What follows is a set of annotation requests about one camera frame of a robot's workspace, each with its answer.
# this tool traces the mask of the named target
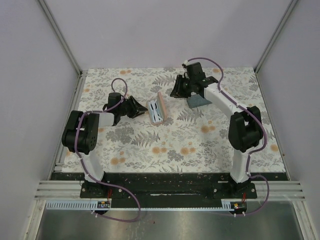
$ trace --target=white wall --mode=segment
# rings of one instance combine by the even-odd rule
[[[46,0],[82,69],[254,67],[291,0]]]
[[[0,7],[0,238],[16,240],[48,176],[76,74],[35,0]]]
[[[289,172],[320,236],[320,1],[300,1],[259,72]]]

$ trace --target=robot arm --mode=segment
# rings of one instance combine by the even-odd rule
[[[250,162],[247,161],[249,152],[256,149],[263,137],[258,124],[247,113],[237,106],[248,109],[261,122],[260,110],[256,107],[246,107],[239,104],[232,96],[228,95],[235,103],[232,103],[218,89],[218,80],[214,77],[206,77],[199,62],[182,65],[186,72],[178,75],[170,94],[173,98],[188,98],[192,93],[201,95],[206,100],[215,104],[229,119],[228,138],[234,148],[233,165],[230,175],[237,183],[243,183],[249,179],[248,172]]]
[[[125,99],[116,108],[111,109],[111,107],[121,101],[122,97],[118,92],[110,93],[108,103],[103,106],[103,111],[94,111],[86,115],[81,123],[81,129],[77,138],[77,150],[79,153],[84,153],[82,158],[87,171],[92,177],[99,181],[103,178],[105,172],[101,167],[95,151],[98,129],[117,125],[122,116],[126,115],[134,119],[148,110],[139,104],[133,96]],[[72,153],[75,153],[76,133],[79,120],[83,114],[82,111],[72,111],[62,134],[62,145],[67,147]],[[95,183],[95,181],[87,175],[85,175],[85,179]]]

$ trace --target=black mounting plate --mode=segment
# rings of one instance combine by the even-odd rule
[[[254,183],[249,183],[246,188],[231,192],[230,185],[227,182],[217,182],[212,184],[213,197],[215,199],[242,199],[244,193],[247,199],[256,199],[257,190]]]
[[[103,182],[129,189],[138,198],[142,208],[216,208],[221,207],[221,199],[257,198],[253,183],[230,193],[230,175],[215,173],[106,173]],[[81,198],[107,198],[112,191],[113,208],[136,208],[136,203],[125,191],[85,181]]]

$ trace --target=floral tablecloth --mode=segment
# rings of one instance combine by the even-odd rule
[[[220,78],[218,68],[204,68]],[[151,125],[148,113],[121,118],[117,126],[99,128],[96,153],[106,172],[229,172],[233,148],[228,141],[229,121],[214,104],[190,109],[186,99],[169,97],[182,68],[92,68],[88,70],[79,110],[101,110],[112,92],[111,82],[127,81],[128,95],[139,103],[160,91],[168,111],[164,124]],[[256,105],[268,134],[268,145],[252,155],[252,172],[284,172],[285,167],[251,67],[226,67],[221,86],[247,106]],[[121,81],[115,90],[124,93]],[[82,172],[75,154],[66,152],[62,171]]]

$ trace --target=metal floor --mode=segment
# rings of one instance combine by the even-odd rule
[[[250,209],[259,205],[249,202]],[[130,211],[109,216],[129,219]],[[220,216],[203,211],[149,211],[142,219],[123,223],[95,218],[87,211],[45,210],[37,240],[300,240],[303,239],[293,206],[269,202],[257,214]]]

